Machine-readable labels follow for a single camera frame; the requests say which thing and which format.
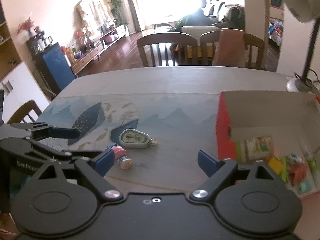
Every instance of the chair backrest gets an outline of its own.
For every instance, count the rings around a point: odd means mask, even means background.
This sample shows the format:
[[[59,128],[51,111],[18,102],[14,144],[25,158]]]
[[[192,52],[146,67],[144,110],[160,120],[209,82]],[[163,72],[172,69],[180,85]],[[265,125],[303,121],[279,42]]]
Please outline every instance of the chair backrest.
[[[200,36],[200,46],[201,46],[201,54],[202,54],[202,65],[208,64],[208,49],[207,49],[207,43],[212,43],[212,58],[214,58],[215,54],[215,43],[219,42],[221,31],[214,31],[205,33]],[[255,69],[261,69],[262,68],[262,60],[263,60],[263,52],[265,43],[262,39],[248,34],[243,34],[244,44],[246,46],[249,46],[249,58],[248,58],[248,64],[246,68],[251,68],[252,65],[252,47],[258,48],[258,55],[256,60]]]
[[[33,117],[30,115],[31,111],[35,111],[36,115],[41,115],[41,110],[37,106],[36,102],[31,100],[20,106],[20,108],[10,117],[8,124],[16,123],[16,122],[26,122],[24,118],[28,116],[32,122],[35,122]]]
[[[184,45],[185,64],[187,64],[187,61],[188,61],[187,47],[191,46],[191,48],[192,48],[192,65],[197,65],[197,41],[196,41],[196,39],[193,38],[189,34],[172,32],[172,33],[154,33],[154,34],[150,34],[147,36],[143,36],[137,40],[137,45],[138,45],[140,57],[141,57],[142,64],[144,67],[149,66],[147,55],[146,55],[146,52],[143,47],[146,45],[150,46],[152,66],[156,66],[155,54],[154,54],[153,46],[152,46],[153,44],[156,44],[159,65],[162,66],[161,50],[159,47],[159,44],[161,44],[161,43],[173,43],[173,44],[178,45],[178,61],[180,63],[181,63],[182,45]],[[166,44],[164,46],[164,57],[165,57],[166,66],[169,66],[169,57],[168,57],[168,50],[167,50]],[[175,57],[174,57],[174,52],[172,52],[172,51],[171,51],[171,58],[172,58],[172,64],[175,66]]]

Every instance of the flower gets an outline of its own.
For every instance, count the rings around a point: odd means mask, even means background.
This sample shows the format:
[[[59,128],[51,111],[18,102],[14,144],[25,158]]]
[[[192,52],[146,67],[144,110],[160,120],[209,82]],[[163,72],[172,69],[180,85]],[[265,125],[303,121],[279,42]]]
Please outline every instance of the flower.
[[[31,18],[29,17],[28,20],[26,20],[25,22],[19,24],[17,34],[19,34],[22,30],[27,31],[28,33],[30,33],[31,32],[31,28],[33,26],[34,26],[33,22],[31,21]]]

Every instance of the table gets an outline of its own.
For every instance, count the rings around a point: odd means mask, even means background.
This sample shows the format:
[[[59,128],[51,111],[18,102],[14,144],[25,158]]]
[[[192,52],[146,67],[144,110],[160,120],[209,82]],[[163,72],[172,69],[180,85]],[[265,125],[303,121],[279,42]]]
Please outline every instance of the table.
[[[84,76],[71,82],[38,121],[72,127],[76,120],[81,124],[86,116],[83,113],[90,109],[96,125],[87,127],[86,135],[73,145],[67,140],[42,142],[57,149],[104,149],[110,143],[112,128],[139,120],[137,129],[156,139],[158,147],[128,149],[133,167],[122,170],[115,165],[105,179],[124,193],[188,193],[207,179],[197,165],[198,151],[217,155],[219,93],[286,90],[288,79],[267,71],[215,66],[148,67]],[[320,235],[316,196],[302,200],[304,211],[296,232],[303,239],[316,240]]]

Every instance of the potted plant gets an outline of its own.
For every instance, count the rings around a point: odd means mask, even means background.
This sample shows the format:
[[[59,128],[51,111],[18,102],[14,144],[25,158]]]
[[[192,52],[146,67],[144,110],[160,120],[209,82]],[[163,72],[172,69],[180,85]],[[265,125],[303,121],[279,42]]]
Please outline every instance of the potted plant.
[[[111,9],[111,13],[113,15],[114,22],[116,24],[116,27],[120,26],[123,24],[122,20],[121,20],[121,16],[120,16],[120,8],[122,6],[122,1],[121,0],[111,0],[111,5],[112,5],[112,9]]]

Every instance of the drawer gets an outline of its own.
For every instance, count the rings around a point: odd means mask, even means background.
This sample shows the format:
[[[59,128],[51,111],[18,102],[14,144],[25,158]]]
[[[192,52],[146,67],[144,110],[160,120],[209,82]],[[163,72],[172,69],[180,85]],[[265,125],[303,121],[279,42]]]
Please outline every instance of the drawer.
[[[72,66],[73,73],[78,73],[81,71],[85,65],[87,65],[91,61],[91,58],[89,54],[85,55],[83,58],[81,58],[76,64]]]
[[[99,54],[99,52],[102,51],[102,50],[103,50],[103,45],[102,44],[100,44],[98,47],[95,47],[93,49],[93,51],[90,51],[90,53],[89,53],[90,58],[91,59],[95,58]]]

